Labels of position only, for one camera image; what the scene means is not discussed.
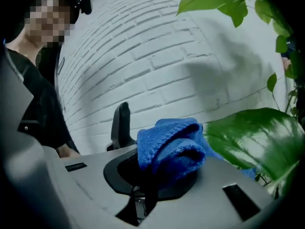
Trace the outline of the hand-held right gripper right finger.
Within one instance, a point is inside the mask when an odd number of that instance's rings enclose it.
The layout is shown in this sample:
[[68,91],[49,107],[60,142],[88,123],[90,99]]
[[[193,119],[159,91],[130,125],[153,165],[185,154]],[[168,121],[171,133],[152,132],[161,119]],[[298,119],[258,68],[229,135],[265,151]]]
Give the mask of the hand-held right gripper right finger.
[[[237,185],[259,208],[243,220],[223,188]],[[181,198],[158,202],[140,229],[257,229],[273,198],[260,184],[220,159],[209,157]]]

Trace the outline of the black chest rig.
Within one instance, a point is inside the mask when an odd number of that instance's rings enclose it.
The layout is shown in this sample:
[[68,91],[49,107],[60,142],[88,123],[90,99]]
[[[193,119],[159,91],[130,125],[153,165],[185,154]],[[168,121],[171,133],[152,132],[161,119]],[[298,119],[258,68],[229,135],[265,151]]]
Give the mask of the black chest rig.
[[19,124],[18,130],[34,137],[42,146],[57,149],[66,141],[54,121],[52,115],[48,116],[40,109],[28,109]]

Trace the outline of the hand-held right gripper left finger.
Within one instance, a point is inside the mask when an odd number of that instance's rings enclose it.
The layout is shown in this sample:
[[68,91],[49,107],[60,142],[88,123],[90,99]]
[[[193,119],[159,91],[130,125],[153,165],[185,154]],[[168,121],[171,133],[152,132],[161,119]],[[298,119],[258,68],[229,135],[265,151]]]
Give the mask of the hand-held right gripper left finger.
[[85,163],[85,168],[69,173],[77,186],[81,189],[90,202],[93,202],[97,208],[86,208],[85,212],[89,215],[96,215],[98,228],[102,229],[153,229],[151,222],[145,221],[140,226],[134,227],[118,218],[116,214],[127,205],[129,197],[117,194],[108,185],[104,179],[103,169],[112,159],[133,151],[136,145],[117,149],[110,152],[102,152],[92,155],[63,158],[64,165],[73,165],[76,163]]

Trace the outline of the person's black shirt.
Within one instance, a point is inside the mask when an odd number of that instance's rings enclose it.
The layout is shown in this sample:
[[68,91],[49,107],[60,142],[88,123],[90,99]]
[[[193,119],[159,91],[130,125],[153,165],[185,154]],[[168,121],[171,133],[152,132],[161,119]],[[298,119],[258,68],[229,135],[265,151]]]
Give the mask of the person's black shirt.
[[31,101],[27,110],[40,109],[48,116],[52,115],[53,119],[55,120],[55,124],[58,126],[60,134],[66,141],[65,144],[73,149],[70,146],[71,136],[65,124],[53,85],[51,85],[50,82],[41,75],[38,68],[27,57],[11,49],[8,49],[8,53],[17,70],[23,76],[23,84],[33,95],[33,100]]

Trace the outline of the green leafy plant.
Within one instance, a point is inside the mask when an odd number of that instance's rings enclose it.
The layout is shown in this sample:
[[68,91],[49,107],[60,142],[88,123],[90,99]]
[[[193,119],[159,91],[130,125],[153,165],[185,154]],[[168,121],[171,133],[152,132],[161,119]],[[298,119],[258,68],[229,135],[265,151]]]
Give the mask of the green leafy plant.
[[[229,16],[235,27],[248,13],[248,0],[181,0],[178,14],[217,9]],[[258,108],[243,110],[207,124],[204,137],[229,163],[244,168],[274,198],[289,193],[301,159],[305,156],[305,57],[296,33],[272,0],[254,0],[254,10],[277,35],[275,51],[287,51],[286,39],[292,37],[295,51],[284,71],[293,80],[285,110]]]

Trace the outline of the blue cloth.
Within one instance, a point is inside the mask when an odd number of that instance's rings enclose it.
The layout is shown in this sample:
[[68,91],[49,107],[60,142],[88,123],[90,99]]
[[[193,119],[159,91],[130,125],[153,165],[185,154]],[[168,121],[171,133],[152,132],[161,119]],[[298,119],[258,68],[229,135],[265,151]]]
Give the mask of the blue cloth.
[[208,157],[225,160],[203,136],[203,125],[192,117],[160,119],[137,134],[138,165],[158,189],[197,171]]

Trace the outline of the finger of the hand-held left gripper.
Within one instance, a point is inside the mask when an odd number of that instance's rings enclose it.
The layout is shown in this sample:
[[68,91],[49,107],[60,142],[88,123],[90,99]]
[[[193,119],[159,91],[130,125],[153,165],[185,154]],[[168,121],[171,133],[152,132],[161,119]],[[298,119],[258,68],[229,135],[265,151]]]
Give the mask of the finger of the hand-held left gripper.
[[130,136],[131,112],[127,102],[121,103],[115,110],[112,122],[111,143],[106,151],[113,151],[136,143]]

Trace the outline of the person's left forearm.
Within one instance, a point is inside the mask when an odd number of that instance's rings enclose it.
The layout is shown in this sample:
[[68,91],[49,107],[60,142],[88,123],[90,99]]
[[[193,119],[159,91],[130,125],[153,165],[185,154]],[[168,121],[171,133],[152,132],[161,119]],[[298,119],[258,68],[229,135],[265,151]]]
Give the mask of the person's left forearm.
[[57,154],[60,158],[67,158],[67,157],[79,157],[81,156],[78,152],[74,151],[67,144],[64,144],[56,149]]

